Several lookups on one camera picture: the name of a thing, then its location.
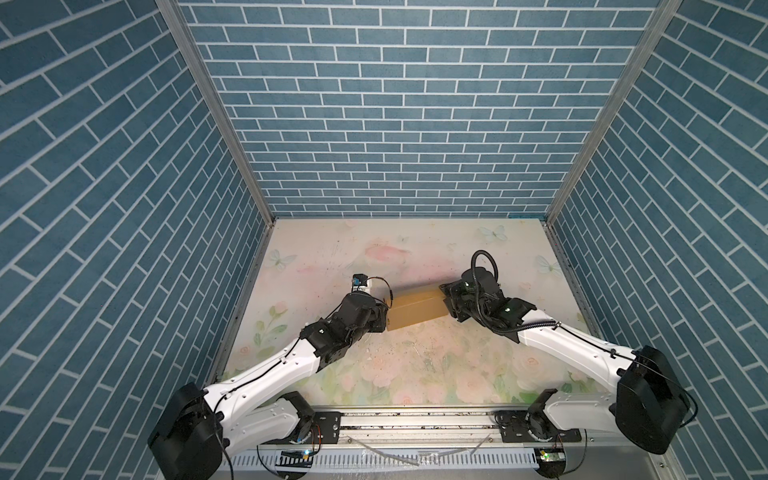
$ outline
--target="coiled black cable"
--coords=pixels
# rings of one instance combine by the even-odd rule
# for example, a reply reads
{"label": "coiled black cable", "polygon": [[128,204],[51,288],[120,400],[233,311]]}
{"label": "coiled black cable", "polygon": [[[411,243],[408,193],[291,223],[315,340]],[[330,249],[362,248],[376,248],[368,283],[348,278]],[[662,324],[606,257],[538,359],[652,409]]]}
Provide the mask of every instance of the coiled black cable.
{"label": "coiled black cable", "polygon": [[500,328],[494,325],[494,319],[485,313],[482,304],[480,304],[480,290],[482,288],[480,287],[480,282],[478,281],[477,260],[481,255],[491,262],[491,265],[493,266],[493,278],[496,282],[498,282],[498,267],[496,266],[496,260],[494,260],[491,254],[485,250],[478,250],[474,252],[472,254],[472,260],[470,260],[469,268],[472,271],[472,280],[475,282],[475,312],[477,312],[475,319],[478,320],[481,325],[491,330],[496,335],[506,335],[508,333],[522,332],[523,330],[534,329],[541,326],[555,326],[558,324],[555,320],[539,320],[536,322],[523,323],[522,325],[508,328]]}

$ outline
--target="floral mat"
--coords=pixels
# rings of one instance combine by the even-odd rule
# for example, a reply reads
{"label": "floral mat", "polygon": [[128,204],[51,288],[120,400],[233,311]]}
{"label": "floral mat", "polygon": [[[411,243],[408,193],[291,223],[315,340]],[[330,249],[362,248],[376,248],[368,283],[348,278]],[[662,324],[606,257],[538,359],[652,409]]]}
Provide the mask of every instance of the floral mat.
{"label": "floral mat", "polygon": [[[306,323],[326,316],[354,273],[383,276],[397,292],[455,280],[478,249],[495,258],[507,296],[586,330],[537,220],[278,220],[224,376],[268,358]],[[373,290],[379,298],[385,293]],[[546,388],[595,392],[599,386],[547,353],[474,320],[445,316],[368,334],[287,391],[298,390],[316,406],[487,405],[530,403]]]}

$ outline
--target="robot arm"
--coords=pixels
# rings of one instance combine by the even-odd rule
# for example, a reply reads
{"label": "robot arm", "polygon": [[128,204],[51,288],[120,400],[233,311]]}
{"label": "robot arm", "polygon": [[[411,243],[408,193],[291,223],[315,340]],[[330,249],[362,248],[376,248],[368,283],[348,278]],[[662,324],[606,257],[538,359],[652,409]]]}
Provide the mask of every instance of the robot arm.
{"label": "robot arm", "polygon": [[260,406],[343,357],[364,334],[384,331],[389,308],[369,294],[367,280],[355,275],[353,291],[338,311],[305,326],[288,347],[259,365],[205,390],[193,383],[177,390],[147,440],[164,477],[209,478],[222,453],[235,455],[275,439],[309,438],[314,411],[297,392]]}
{"label": "robot arm", "polygon": [[[487,257],[493,273],[476,266]],[[531,430],[550,439],[568,429],[621,432],[642,449],[663,454],[685,423],[695,401],[677,381],[662,352],[650,346],[632,350],[564,326],[535,305],[508,298],[498,285],[498,269],[488,252],[472,256],[469,270],[440,286],[451,315],[475,319],[492,332],[552,354],[600,383],[607,393],[545,390],[528,410]]]}

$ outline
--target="cardboard box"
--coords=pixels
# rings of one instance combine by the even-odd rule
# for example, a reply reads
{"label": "cardboard box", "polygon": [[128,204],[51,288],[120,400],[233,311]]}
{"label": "cardboard box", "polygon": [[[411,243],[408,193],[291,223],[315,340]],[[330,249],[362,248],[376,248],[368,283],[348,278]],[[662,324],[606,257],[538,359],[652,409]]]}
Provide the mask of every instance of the cardboard box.
{"label": "cardboard box", "polygon": [[396,293],[386,316],[386,329],[401,329],[448,315],[444,299],[445,295],[437,283]]}

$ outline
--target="blue brick wallpaper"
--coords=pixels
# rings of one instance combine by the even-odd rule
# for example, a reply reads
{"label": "blue brick wallpaper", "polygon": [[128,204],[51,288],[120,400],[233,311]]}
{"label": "blue brick wallpaper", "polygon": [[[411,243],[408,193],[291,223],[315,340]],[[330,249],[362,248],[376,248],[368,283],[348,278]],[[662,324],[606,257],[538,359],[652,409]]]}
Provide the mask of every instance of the blue brick wallpaper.
{"label": "blue brick wallpaper", "polygon": [[684,0],[555,221],[608,339],[702,409],[688,478],[768,478],[768,2]]}
{"label": "blue brick wallpaper", "polygon": [[541,217],[657,0],[182,0],[278,216]]}
{"label": "blue brick wallpaper", "polygon": [[0,478],[144,478],[263,221],[153,0],[0,2]]}

